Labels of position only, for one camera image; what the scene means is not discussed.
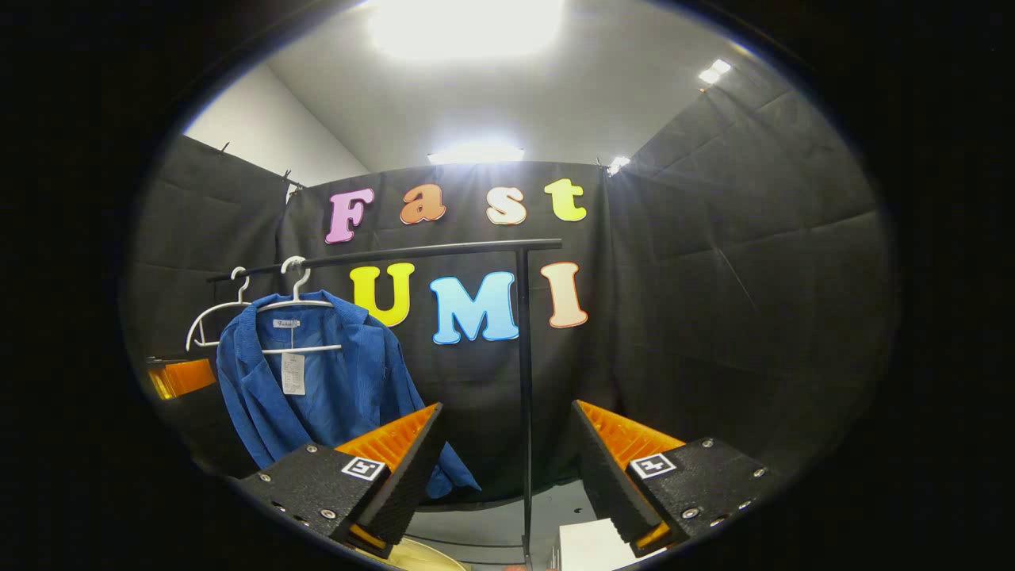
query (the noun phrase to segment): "blue letter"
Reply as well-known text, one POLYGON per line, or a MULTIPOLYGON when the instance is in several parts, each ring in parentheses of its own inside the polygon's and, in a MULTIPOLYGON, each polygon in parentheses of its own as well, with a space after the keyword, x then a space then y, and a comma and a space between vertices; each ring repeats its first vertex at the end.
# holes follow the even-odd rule
POLYGON ((437 295, 437 333, 433 343, 447 346, 461 341, 454 319, 458 319, 459 328, 470 342, 476 341, 483 316, 486 316, 484 340, 503 342, 518 338, 518 327, 511 314, 511 284, 514 282, 515 275, 510 271, 488 273, 473 300, 457 277, 438 277, 430 281, 430 290, 437 295))

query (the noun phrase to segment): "ceiling light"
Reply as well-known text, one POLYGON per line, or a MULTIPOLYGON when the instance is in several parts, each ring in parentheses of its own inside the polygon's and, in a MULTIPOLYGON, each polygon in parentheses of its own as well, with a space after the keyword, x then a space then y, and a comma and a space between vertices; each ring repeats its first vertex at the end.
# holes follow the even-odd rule
POLYGON ((477 143, 460 146, 426 155, 432 164, 449 164, 452 162, 501 162, 521 160, 525 154, 524 148, 500 143, 477 143))
POLYGON ((715 69, 706 69, 701 72, 701 75, 698 75, 698 78, 700 78, 705 83, 715 83, 717 80, 719 80, 719 72, 716 71, 715 69))
POLYGON ((730 71, 732 66, 723 60, 716 60, 716 63, 712 64, 712 68, 720 73, 726 73, 730 71))
POLYGON ((523 55, 553 40, 562 0, 375 0, 374 43, 404 59, 523 55))
POLYGON ((615 156, 613 158, 613 162, 610 162, 610 165, 606 168, 606 170, 612 176, 613 174, 616 174, 617 172, 619 172, 620 168, 622 166, 626 165, 630 161, 631 161, 631 159, 627 158, 626 156, 615 156))

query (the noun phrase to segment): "white ceiling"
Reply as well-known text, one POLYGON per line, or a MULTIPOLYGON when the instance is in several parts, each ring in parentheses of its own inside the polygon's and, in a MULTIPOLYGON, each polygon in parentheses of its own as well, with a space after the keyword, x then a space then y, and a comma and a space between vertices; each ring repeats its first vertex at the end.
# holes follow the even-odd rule
POLYGON ((474 139, 526 160, 603 163, 630 156, 700 93, 698 73, 738 61, 732 42, 666 8, 564 0, 553 42, 527 56, 400 60, 378 50, 373 8, 341 12, 268 64, 371 171, 426 164, 474 139))

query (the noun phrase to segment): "white clothes hanger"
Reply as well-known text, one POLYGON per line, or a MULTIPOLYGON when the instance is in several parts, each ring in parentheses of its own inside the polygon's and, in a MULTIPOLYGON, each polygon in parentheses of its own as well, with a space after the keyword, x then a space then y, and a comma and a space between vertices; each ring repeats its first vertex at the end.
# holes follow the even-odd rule
MULTIPOLYGON (((244 266, 236 266, 232 270, 232 273, 229 275, 229 278, 230 279, 235 279, 236 278, 236 274, 240 273, 241 271, 247 271, 247 268, 245 268, 244 266)), ((190 331, 187 332, 187 351, 188 352, 190 351, 190 344, 191 344, 192 340, 194 342, 194 345, 196 345, 197 347, 215 347, 215 346, 218 345, 218 342, 206 342, 205 341, 205 339, 204 339, 204 323, 202 322, 202 319, 204 319, 204 316, 208 315, 209 313, 211 313, 213 311, 217 311, 217 310, 222 309, 222 308, 238 307, 238 306, 249 306, 249 305, 251 305, 250 302, 245 302, 244 301, 244 290, 246 290, 248 287, 250 287, 250 284, 251 284, 251 276, 248 275, 247 279, 244 280, 243 287, 240 288, 240 295, 236 298, 236 301, 234 301, 234 302, 227 302, 227 303, 224 303, 224 304, 219 304, 217 306, 210 307, 210 308, 204 310, 201 313, 201 315, 197 316, 197 319, 195 319, 194 324, 191 325, 190 331), (201 333, 201 341, 200 342, 194 339, 194 328, 198 328, 200 330, 200 333, 201 333)))
MULTIPOLYGON (((306 261, 307 258, 302 256, 292 256, 282 262, 282 273, 284 274, 287 269, 289 269, 289 264, 306 261)), ((264 307, 258 308, 258 313, 262 311, 267 311, 270 309, 280 308, 280 307, 290 307, 290 306, 321 306, 334 308, 331 302, 318 302, 315 300, 300 300, 299 299, 299 287, 311 278, 311 268, 303 269, 303 275, 295 283, 292 284, 292 300, 288 302, 275 302, 273 304, 268 304, 264 307)), ((282 353, 310 353, 315 351, 331 351, 340 350, 342 346, 321 346, 321 347, 309 347, 309 348, 289 348, 289 349, 266 349, 262 353, 265 355, 278 355, 282 353)))

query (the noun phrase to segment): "yellow letter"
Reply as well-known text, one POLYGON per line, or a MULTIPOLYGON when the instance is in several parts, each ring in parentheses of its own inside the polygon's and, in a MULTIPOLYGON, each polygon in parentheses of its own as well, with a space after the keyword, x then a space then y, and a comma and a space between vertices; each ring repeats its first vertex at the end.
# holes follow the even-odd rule
POLYGON ((408 262, 388 266, 388 274, 395 281, 395 303, 391 309, 384 311, 378 309, 374 294, 374 280, 381 275, 381 270, 371 265, 353 269, 349 272, 353 283, 353 303, 388 328, 398 326, 409 315, 409 274, 415 269, 416 266, 408 262))
POLYGON ((528 211, 522 204, 525 195, 522 191, 509 186, 491 188, 486 193, 486 217, 495 224, 520 224, 525 220, 528 211))
POLYGON ((589 314, 578 305, 578 290, 574 288, 577 263, 557 262, 545 265, 539 273, 550 282, 550 298, 553 299, 551 328, 574 328, 589 320, 589 314))
POLYGON ((548 184, 543 192, 553 196, 553 213, 561 220, 576 222, 585 217, 585 208, 574 207, 574 197, 582 196, 585 191, 580 186, 572 186, 570 179, 548 184))
POLYGON ((399 216, 402 222, 414 224, 421 220, 435 220, 448 211, 441 203, 441 187, 435 184, 423 184, 405 193, 403 202, 408 202, 399 216))

